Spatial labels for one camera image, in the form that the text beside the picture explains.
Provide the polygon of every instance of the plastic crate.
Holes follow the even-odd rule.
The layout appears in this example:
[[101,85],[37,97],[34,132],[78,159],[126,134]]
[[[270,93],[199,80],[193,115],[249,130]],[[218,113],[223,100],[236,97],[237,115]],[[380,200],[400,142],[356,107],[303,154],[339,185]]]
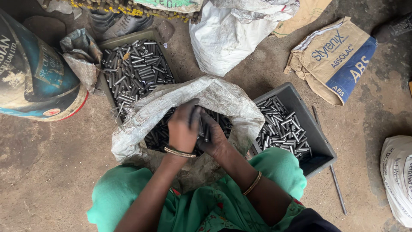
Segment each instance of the plastic crate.
[[[169,55],[167,54],[166,49],[163,47],[162,40],[161,40],[159,34],[157,33],[157,31],[155,29],[146,29],[146,30],[143,30],[143,31],[138,31],[138,32],[134,32],[132,34],[121,36],[121,37],[118,37],[118,38],[109,39],[109,40],[106,40],[104,42],[99,43],[98,47],[100,48],[101,51],[104,51],[105,49],[113,49],[117,46],[122,46],[125,43],[130,44],[130,43],[133,43],[134,41],[136,41],[137,39],[142,40],[144,38],[146,38],[148,40],[157,41],[157,45],[160,47],[160,50],[162,51],[163,56],[166,59],[165,60],[166,63],[169,65],[170,72],[172,72],[172,75],[175,78],[176,83],[180,83],[179,76],[176,73],[176,71],[175,71],[175,69],[172,65],[172,62],[169,58]],[[107,99],[109,100],[110,106],[112,108],[116,107],[115,101],[112,97],[112,94],[111,94],[110,89],[109,89],[109,85],[106,81],[106,78],[105,78],[103,72],[100,72],[99,78],[100,78],[100,81],[102,82],[102,88],[103,88],[103,91],[106,93],[106,96],[107,96]],[[120,118],[116,119],[116,123],[117,123],[117,125],[122,125],[123,124]]]
[[[319,173],[337,160],[337,156],[321,128],[316,123],[312,114],[306,107],[299,93],[290,82],[265,93],[253,100],[259,103],[265,99],[277,95],[289,112],[294,111],[299,119],[300,125],[306,130],[307,141],[312,149],[313,158],[302,159],[299,162],[300,168],[307,179]],[[257,154],[261,152],[256,141],[253,142],[252,150]]]

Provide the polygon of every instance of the dirty floor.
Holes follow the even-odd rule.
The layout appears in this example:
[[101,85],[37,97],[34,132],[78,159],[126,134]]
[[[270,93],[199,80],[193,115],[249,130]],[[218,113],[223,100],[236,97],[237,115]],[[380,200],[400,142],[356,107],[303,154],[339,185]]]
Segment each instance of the dirty floor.
[[[333,0],[314,23],[282,39],[264,39],[223,78],[239,85],[251,99],[290,81],[307,106],[316,106],[322,129],[338,155],[334,168],[348,215],[342,213],[329,169],[308,181],[302,202],[344,232],[409,231],[391,214],[378,163],[386,137],[412,135],[407,86],[412,76],[412,33],[378,46],[344,107],[328,104],[295,74],[283,74],[283,68],[290,49],[310,32],[350,16],[370,33],[375,25],[404,13],[405,6],[392,0]],[[1,7],[19,22],[41,15],[59,19],[68,33],[89,28],[85,13],[77,20],[73,15],[46,13],[35,0],[7,1]],[[180,20],[172,24],[176,32],[168,51],[181,80],[203,75],[192,52],[188,24]],[[107,99],[99,96],[90,96],[77,114],[63,121],[0,115],[0,231],[97,231],[87,222],[86,211],[96,181],[117,165],[110,152],[115,128]]]

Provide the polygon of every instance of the green kurta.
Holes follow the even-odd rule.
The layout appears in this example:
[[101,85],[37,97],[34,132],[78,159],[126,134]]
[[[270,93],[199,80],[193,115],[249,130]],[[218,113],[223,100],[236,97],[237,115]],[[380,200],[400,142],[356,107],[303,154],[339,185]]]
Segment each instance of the green kurta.
[[[280,148],[269,148],[249,163],[262,175],[276,182],[295,199],[300,199],[307,181],[294,155]],[[119,165],[107,171],[94,187],[93,206],[87,212],[99,232],[112,232],[127,209],[143,190],[152,173],[147,168]],[[285,217],[269,227],[242,195],[237,184],[226,175],[209,186],[177,196],[167,194],[158,231],[217,232],[223,228],[243,231],[282,232],[304,208],[295,199]]]

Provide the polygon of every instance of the gold bangle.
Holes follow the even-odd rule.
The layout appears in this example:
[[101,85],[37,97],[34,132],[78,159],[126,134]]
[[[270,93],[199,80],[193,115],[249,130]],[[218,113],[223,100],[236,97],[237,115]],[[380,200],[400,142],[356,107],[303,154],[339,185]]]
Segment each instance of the gold bangle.
[[186,153],[186,152],[181,152],[181,151],[172,149],[172,148],[167,147],[167,146],[164,147],[164,151],[165,151],[165,152],[168,152],[168,153],[170,153],[170,154],[177,155],[177,156],[181,156],[181,157],[185,157],[185,158],[195,158],[195,157],[196,157],[195,154],[190,154],[190,153]]
[[252,183],[252,185],[250,185],[248,190],[246,190],[244,193],[242,193],[242,195],[246,196],[249,192],[251,192],[252,189],[258,184],[261,177],[262,177],[262,172],[258,171],[255,181]]

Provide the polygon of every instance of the red pattern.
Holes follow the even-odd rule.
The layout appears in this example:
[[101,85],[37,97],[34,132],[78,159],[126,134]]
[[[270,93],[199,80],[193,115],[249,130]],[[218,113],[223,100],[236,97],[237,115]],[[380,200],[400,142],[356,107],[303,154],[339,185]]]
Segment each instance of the red pattern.
[[300,201],[296,200],[295,198],[293,198],[293,200],[295,201],[296,204],[303,206],[303,204]]

